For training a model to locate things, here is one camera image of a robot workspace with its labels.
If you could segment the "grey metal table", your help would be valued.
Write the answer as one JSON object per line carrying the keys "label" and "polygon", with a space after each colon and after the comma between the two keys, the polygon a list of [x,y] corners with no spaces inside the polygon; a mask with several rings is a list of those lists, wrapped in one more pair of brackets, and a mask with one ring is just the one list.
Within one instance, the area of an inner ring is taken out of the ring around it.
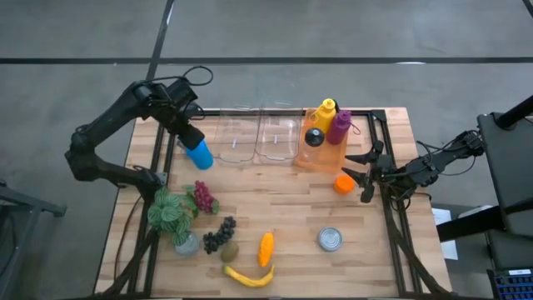
{"label": "grey metal table", "polygon": [[0,181],[0,232],[6,223],[12,228],[12,251],[7,261],[0,266],[0,300],[7,300],[20,273],[22,260],[29,249],[29,243],[37,226],[37,220],[44,212],[60,218],[65,215],[66,205],[41,200],[17,192]]}

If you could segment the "clear plastic bin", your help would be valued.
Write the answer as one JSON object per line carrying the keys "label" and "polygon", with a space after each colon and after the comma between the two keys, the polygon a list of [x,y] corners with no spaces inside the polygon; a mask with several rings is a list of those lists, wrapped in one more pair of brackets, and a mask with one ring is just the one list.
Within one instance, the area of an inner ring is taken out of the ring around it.
{"label": "clear plastic bin", "polygon": [[260,121],[261,113],[255,108],[221,110],[213,146],[215,159],[229,167],[251,164]]}
{"label": "clear plastic bin", "polygon": [[303,110],[269,108],[260,111],[255,154],[261,163],[291,165],[299,153]]}

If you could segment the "dark purple grape bunch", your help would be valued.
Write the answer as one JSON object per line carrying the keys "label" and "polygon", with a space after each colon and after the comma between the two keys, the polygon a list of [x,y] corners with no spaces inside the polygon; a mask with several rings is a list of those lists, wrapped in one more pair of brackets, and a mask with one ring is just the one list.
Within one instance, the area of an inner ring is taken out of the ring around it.
{"label": "dark purple grape bunch", "polygon": [[216,252],[221,246],[229,242],[234,235],[237,221],[232,217],[225,217],[223,223],[216,232],[208,232],[203,235],[203,249],[207,254]]}

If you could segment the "magenta plastic bottle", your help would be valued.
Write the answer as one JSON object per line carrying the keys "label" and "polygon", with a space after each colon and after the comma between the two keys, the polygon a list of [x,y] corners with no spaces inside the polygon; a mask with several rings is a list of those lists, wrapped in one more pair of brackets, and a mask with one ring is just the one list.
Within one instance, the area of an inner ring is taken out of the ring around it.
{"label": "magenta plastic bottle", "polygon": [[331,145],[338,145],[344,140],[349,129],[352,127],[351,111],[341,110],[332,119],[331,125],[326,133],[326,140]]}

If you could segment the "red grape bunch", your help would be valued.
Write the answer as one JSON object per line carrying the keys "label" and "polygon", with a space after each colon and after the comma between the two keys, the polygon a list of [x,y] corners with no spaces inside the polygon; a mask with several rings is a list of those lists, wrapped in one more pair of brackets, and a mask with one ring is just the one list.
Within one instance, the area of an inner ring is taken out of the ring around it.
{"label": "red grape bunch", "polygon": [[199,210],[209,214],[217,214],[219,212],[220,203],[210,194],[204,182],[195,181],[193,194]]}

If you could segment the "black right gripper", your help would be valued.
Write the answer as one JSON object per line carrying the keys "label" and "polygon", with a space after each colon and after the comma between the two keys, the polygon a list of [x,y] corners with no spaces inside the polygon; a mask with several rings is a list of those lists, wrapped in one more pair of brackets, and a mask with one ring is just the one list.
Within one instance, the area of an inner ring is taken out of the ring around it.
{"label": "black right gripper", "polygon": [[365,165],[370,164],[367,172],[358,172],[344,167],[341,170],[352,178],[359,187],[363,187],[361,201],[369,203],[374,195],[374,182],[378,182],[385,175],[393,172],[392,158],[388,154],[383,154],[384,143],[377,140],[372,144],[371,150],[365,154],[346,155],[345,159]]}

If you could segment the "yellow banana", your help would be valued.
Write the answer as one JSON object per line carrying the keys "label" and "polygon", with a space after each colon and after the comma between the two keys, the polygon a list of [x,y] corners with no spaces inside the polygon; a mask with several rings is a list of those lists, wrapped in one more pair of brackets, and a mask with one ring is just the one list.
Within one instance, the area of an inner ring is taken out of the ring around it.
{"label": "yellow banana", "polygon": [[274,278],[274,272],[275,272],[275,266],[272,265],[268,273],[259,279],[252,279],[249,277],[246,277],[236,270],[234,270],[232,267],[229,266],[223,266],[222,271],[224,274],[226,274],[228,277],[236,280],[240,284],[249,287],[249,288],[264,288],[268,284],[270,284]]}

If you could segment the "blue plastic bottle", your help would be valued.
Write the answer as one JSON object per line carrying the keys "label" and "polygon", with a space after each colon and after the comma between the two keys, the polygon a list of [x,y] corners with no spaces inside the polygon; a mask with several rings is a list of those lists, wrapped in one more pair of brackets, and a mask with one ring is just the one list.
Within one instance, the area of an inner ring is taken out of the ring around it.
{"label": "blue plastic bottle", "polygon": [[213,165],[213,156],[205,139],[201,140],[193,149],[186,148],[186,155],[200,170],[207,170]]}

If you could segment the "wide flat tin can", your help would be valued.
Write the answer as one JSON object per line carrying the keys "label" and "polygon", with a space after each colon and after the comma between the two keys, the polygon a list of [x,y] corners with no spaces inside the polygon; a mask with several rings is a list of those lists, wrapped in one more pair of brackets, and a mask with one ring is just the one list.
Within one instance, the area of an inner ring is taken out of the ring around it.
{"label": "wide flat tin can", "polygon": [[318,233],[317,241],[322,250],[335,252],[341,247],[342,235],[334,227],[324,227]]}

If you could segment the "orange fruit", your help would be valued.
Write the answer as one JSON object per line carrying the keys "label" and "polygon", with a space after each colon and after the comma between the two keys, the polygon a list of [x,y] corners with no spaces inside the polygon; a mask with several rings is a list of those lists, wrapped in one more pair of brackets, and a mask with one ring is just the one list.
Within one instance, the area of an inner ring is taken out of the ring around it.
{"label": "orange fruit", "polygon": [[336,177],[333,188],[339,194],[348,194],[355,189],[356,182],[346,174],[340,174]]}

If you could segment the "green potted plant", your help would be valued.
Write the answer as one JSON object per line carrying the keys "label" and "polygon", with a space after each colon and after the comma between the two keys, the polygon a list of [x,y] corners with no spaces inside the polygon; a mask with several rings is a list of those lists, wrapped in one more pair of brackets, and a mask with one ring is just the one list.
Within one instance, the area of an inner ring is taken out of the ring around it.
{"label": "green potted plant", "polygon": [[159,188],[148,208],[147,220],[161,235],[167,235],[177,254],[193,256],[199,250],[199,239],[192,231],[192,223],[198,217],[196,199],[189,189],[185,194]]}

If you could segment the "black aluminium table frame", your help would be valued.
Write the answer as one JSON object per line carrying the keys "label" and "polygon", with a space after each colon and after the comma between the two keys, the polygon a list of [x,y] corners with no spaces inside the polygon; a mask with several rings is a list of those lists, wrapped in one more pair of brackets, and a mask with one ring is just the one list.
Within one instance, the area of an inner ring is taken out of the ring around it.
{"label": "black aluminium table frame", "polygon": [[[396,163],[403,165],[417,156],[407,111],[404,107],[384,108],[376,112],[386,117],[381,122],[371,109],[367,115],[353,116],[361,134],[352,130],[347,137],[348,153],[370,150],[380,139],[386,149],[392,147]],[[172,154],[169,189],[183,193],[183,185],[204,181],[221,203],[217,215],[205,215],[192,223],[198,236],[215,232],[223,218],[233,216],[237,228],[232,241],[239,246],[234,262],[240,274],[262,278],[270,267],[260,267],[257,251],[263,233],[275,239],[273,280],[265,287],[246,287],[222,272],[220,251],[207,255],[200,246],[193,256],[178,255],[170,236],[148,248],[138,267],[136,281],[111,299],[177,298],[396,298],[399,295],[396,272],[391,256],[383,201],[379,187],[370,203],[360,202],[361,190],[337,194],[333,182],[337,175],[312,172],[304,168],[262,162],[255,156],[252,164],[223,164],[200,171],[175,148]],[[95,293],[111,287],[114,262],[127,215],[138,199],[132,187],[121,189],[112,216],[112,224]],[[412,245],[428,273],[444,289],[451,291],[451,280],[441,250],[431,203],[426,195],[415,194],[404,211],[410,227]],[[323,227],[337,228],[342,244],[338,251],[325,252],[317,241]]]}

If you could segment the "black side table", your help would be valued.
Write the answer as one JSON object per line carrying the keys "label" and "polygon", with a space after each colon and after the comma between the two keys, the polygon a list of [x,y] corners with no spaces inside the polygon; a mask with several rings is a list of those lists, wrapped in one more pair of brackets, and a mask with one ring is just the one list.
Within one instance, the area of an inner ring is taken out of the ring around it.
{"label": "black side table", "polygon": [[477,122],[506,230],[533,238],[533,95]]}

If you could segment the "clear bottle with black cap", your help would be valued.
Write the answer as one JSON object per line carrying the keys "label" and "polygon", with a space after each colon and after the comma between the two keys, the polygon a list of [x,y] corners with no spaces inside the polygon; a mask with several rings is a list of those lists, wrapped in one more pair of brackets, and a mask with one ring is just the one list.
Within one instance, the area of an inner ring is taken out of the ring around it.
{"label": "clear bottle with black cap", "polygon": [[320,157],[321,146],[325,141],[325,133],[318,127],[310,127],[303,135],[297,162],[315,163]]}

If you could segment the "yellow plastic bottle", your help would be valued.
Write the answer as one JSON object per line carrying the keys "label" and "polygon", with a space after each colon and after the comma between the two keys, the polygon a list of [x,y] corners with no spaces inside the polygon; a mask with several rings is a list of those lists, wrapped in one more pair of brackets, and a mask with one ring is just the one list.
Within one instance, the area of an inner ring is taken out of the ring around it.
{"label": "yellow plastic bottle", "polygon": [[325,99],[317,110],[310,116],[311,124],[314,128],[327,133],[331,122],[336,116],[336,101],[332,98]]}

